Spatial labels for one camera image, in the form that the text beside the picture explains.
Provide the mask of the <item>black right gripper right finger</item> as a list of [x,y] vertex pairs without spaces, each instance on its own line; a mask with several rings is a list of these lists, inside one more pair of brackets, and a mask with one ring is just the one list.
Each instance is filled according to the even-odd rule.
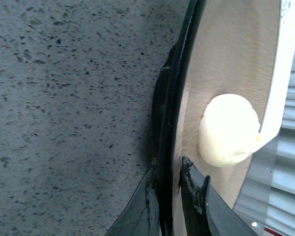
[[182,157],[181,195],[189,236],[255,236],[188,157]]

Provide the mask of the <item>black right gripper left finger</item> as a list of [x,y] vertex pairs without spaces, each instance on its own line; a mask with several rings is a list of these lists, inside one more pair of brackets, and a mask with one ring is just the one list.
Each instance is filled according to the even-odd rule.
[[107,231],[107,236],[160,235],[159,205],[150,168],[141,179],[127,206]]

